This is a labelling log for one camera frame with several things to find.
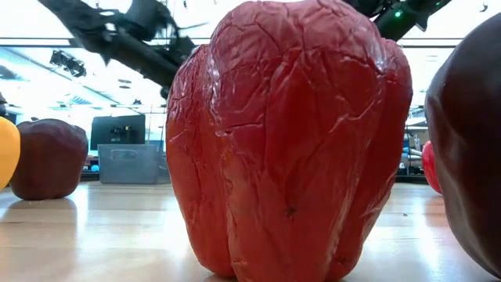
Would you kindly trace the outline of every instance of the wooden surface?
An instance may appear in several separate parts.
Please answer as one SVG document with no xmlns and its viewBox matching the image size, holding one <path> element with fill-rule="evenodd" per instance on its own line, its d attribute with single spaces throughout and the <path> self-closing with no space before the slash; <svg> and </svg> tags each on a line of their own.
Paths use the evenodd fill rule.
<svg viewBox="0 0 501 282">
<path fill-rule="evenodd" d="M 84 184 L 56 201 L 0 193 L 0 281 L 223 280 L 196 261 L 171 187 Z M 428 186 L 398 184 L 344 279 L 356 281 L 495 279 L 457 244 L 441 197 Z"/>
</svg>

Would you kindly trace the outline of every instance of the plastic bin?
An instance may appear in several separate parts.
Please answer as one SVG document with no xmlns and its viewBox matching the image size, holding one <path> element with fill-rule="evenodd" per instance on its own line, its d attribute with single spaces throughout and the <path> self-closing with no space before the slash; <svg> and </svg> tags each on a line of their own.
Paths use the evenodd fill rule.
<svg viewBox="0 0 501 282">
<path fill-rule="evenodd" d="M 102 144 L 98 153 L 102 184 L 158 184 L 167 167 L 157 145 Z"/>
</svg>

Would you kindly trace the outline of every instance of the bell pepper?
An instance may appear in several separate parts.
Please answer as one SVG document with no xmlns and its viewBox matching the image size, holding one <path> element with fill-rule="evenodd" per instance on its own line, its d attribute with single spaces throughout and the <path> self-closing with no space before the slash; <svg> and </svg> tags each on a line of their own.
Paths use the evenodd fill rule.
<svg viewBox="0 0 501 282">
<path fill-rule="evenodd" d="M 0 117 L 0 189 L 9 183 L 21 152 L 21 137 L 17 127 Z"/>
<path fill-rule="evenodd" d="M 425 109 L 438 182 L 464 251 L 501 279 L 501 14 L 454 49 L 434 76 Z"/>
<path fill-rule="evenodd" d="M 338 0 L 246 2 L 179 70 L 171 179 L 200 263 L 241 281 L 338 280 L 390 194 L 407 60 Z"/>
<path fill-rule="evenodd" d="M 21 156 L 10 182 L 13 193 L 27 201 L 73 193 L 87 159 L 84 129 L 56 119 L 25 121 L 17 127 Z"/>
<path fill-rule="evenodd" d="M 442 194 L 440 183 L 438 183 L 437 172 L 435 171 L 435 155 L 431 141 L 428 141 L 423 146 L 423 170 L 426 181 L 435 192 Z"/>
</svg>

